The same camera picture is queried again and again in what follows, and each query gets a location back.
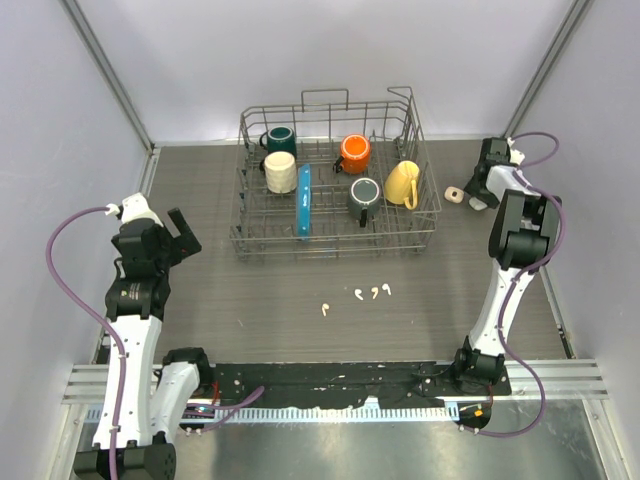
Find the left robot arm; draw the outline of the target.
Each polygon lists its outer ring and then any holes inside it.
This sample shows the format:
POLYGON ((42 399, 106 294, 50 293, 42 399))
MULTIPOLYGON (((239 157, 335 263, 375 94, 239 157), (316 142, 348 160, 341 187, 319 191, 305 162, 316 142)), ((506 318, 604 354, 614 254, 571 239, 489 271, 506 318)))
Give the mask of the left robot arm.
POLYGON ((153 358, 171 293, 170 270, 202 246, 177 208, 168 213, 176 235, 143 197, 107 212, 121 223, 111 239, 116 277, 105 298, 108 376, 92 446, 77 454, 74 472, 81 479, 172 479, 175 433, 189 400, 205 397, 214 375, 200 347, 170 351, 160 370, 153 358))

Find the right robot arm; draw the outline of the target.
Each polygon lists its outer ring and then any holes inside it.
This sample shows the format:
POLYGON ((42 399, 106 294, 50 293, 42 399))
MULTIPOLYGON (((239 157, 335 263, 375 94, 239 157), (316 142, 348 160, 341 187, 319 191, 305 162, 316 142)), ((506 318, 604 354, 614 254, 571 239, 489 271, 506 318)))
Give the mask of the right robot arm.
POLYGON ((505 356, 511 353, 507 338, 520 300, 564 238, 562 200, 524 178, 525 155, 514 143, 512 138, 485 138, 464 187, 473 210, 497 211, 488 242, 489 288, 451 371, 453 386, 465 395, 501 382, 505 356))

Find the white earbud charging case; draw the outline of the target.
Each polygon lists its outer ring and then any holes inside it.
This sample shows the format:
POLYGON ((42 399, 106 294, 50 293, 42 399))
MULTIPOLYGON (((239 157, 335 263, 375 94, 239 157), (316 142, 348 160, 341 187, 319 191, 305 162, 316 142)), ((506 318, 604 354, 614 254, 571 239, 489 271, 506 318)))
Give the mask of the white earbud charging case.
POLYGON ((475 197, 469 199, 469 206, 475 211, 482 211, 487 208, 486 203, 475 197))

